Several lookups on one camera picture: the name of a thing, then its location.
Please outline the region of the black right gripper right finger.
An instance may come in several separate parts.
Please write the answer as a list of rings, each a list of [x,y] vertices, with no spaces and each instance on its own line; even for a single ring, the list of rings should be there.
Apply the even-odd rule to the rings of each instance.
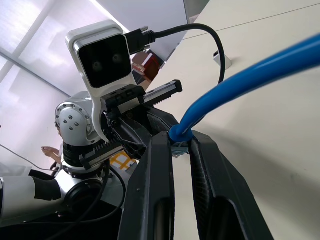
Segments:
[[[193,132],[189,155],[199,238],[273,239],[245,178],[208,135]]]

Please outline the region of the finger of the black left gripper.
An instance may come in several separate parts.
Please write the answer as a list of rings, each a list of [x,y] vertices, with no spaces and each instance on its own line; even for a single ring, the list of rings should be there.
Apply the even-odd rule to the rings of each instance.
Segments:
[[[149,109],[147,111],[147,118],[152,136],[160,132],[168,132],[173,126],[178,124],[178,121],[172,114],[159,109]]]
[[[140,160],[152,139],[150,132],[133,119],[118,118],[112,131],[131,159]]]

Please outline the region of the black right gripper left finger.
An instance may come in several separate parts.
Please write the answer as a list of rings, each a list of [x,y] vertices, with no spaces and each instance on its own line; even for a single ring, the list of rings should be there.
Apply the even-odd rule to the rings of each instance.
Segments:
[[[127,187],[118,239],[172,240],[175,187],[171,144],[166,132],[154,136]]]

